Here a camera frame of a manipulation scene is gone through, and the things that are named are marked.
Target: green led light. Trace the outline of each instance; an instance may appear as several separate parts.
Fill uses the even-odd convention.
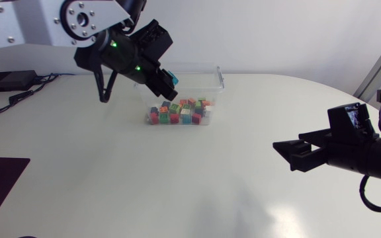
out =
[[[111,40],[110,46],[117,47],[117,43],[114,40]]]

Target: colorful cube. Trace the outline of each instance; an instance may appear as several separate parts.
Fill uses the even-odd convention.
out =
[[[171,104],[170,102],[164,101],[161,107],[166,106],[167,109],[170,109],[170,104]]]
[[[191,110],[190,109],[182,109],[180,112],[180,117],[183,118],[184,115],[191,115]]]
[[[179,114],[180,113],[180,106],[179,105],[177,105],[177,104],[172,104],[171,106],[170,106],[170,110],[169,110],[169,112],[171,113],[171,114]]]
[[[212,115],[212,106],[205,106],[205,116],[210,117]]]
[[[159,113],[168,113],[169,112],[169,108],[167,108],[166,106],[162,106],[160,109],[159,109]]]
[[[170,114],[170,123],[172,123],[172,124],[179,123],[179,115],[178,114]]]
[[[159,115],[159,123],[162,123],[162,124],[169,123],[169,115],[167,113],[161,113]]]
[[[151,113],[155,113],[158,116],[158,108],[156,106],[151,107]]]
[[[183,107],[182,107],[182,110],[183,109],[191,109],[191,105],[190,104],[184,104]]]
[[[155,112],[151,113],[150,118],[151,118],[152,124],[158,124],[159,123],[158,114],[156,114]]]
[[[200,101],[198,101],[195,103],[195,109],[200,109],[200,108],[202,108],[202,104]]]
[[[182,119],[183,124],[190,124],[192,123],[192,116],[191,114],[184,114]]]
[[[194,113],[192,115],[192,122],[195,123],[195,124],[200,124],[201,123],[201,120],[202,120],[202,116],[197,114],[197,113]]]
[[[188,99],[188,104],[191,106],[195,106],[196,100],[193,98]]]
[[[205,108],[206,106],[210,106],[210,101],[204,100],[201,101],[202,107]]]
[[[195,113],[199,114],[201,116],[204,116],[204,109],[202,109],[202,108],[195,108]]]

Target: black power adapter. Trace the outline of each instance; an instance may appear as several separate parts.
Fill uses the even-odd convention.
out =
[[[0,72],[0,92],[29,90],[36,76],[34,70]]]

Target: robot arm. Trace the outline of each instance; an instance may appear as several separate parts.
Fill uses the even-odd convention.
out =
[[[0,2],[0,48],[43,44],[77,48],[79,67],[92,71],[101,102],[108,102],[118,73],[173,100],[173,76],[158,59],[173,43],[153,20],[132,33],[146,0],[13,0]],[[112,69],[105,88],[101,66]]]
[[[381,102],[381,90],[377,92]],[[381,179],[381,138],[374,132],[365,104],[354,103],[331,108],[330,129],[300,134],[293,141],[274,142],[273,147],[289,163],[290,170],[307,172],[324,163],[364,174],[360,196],[364,204],[375,212],[381,207],[369,202],[364,188],[369,176]],[[381,131],[381,107],[379,128]]]

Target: cable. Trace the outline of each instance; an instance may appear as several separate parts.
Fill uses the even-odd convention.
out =
[[[28,97],[32,96],[34,93],[41,91],[45,87],[45,85],[47,85],[48,83],[51,83],[52,81],[54,81],[55,79],[57,79],[61,75],[74,75],[74,74],[72,74],[72,73],[51,73],[49,75],[35,77],[34,82],[36,84],[41,84],[41,86],[39,86],[35,90],[27,91],[28,93],[25,94],[25,96],[23,96],[23,97],[21,95],[23,95],[25,92],[11,96],[10,97],[10,104],[0,108],[0,113],[5,112],[6,110],[12,108],[14,105],[16,105],[17,103],[19,103],[20,101],[22,101],[24,99],[27,99]]]
[[[377,205],[374,205],[372,202],[368,201],[367,197],[365,196],[365,193],[364,193],[364,190],[365,190],[365,186],[367,184],[367,180],[370,176],[368,175],[365,175],[362,180],[361,180],[361,183],[360,183],[360,195],[361,195],[361,200],[362,202],[364,202],[364,205],[374,211],[374,212],[381,212],[381,207],[380,206],[377,206]]]

